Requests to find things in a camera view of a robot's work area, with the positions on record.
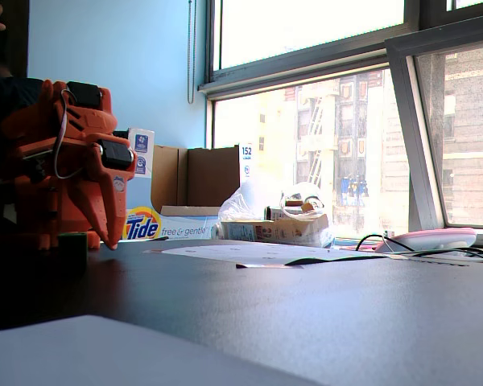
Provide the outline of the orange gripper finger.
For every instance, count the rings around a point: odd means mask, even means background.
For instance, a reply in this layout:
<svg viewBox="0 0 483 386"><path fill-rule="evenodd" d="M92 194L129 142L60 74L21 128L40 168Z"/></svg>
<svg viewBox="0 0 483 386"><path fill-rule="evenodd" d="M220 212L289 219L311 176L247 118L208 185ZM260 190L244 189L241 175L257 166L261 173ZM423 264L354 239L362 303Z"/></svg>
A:
<svg viewBox="0 0 483 386"><path fill-rule="evenodd" d="M98 185L84 185L82 189L81 210L93 230L105 242L105 207Z"/></svg>
<svg viewBox="0 0 483 386"><path fill-rule="evenodd" d="M106 233L102 238L105 245L115 250L122 238L126 222L127 183L134 177L133 170L115 170L103 168L99 175L99 185L103 197Z"/></svg>

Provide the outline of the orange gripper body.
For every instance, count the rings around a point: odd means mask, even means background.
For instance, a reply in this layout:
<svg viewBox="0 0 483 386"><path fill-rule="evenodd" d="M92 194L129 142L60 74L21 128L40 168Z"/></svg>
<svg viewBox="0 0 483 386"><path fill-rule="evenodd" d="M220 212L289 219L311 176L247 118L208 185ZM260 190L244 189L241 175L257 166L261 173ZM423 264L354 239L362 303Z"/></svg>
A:
<svg viewBox="0 0 483 386"><path fill-rule="evenodd" d="M114 135L94 134L88 140L88 171L105 169L133 172L136 154L125 138Z"/></svg>

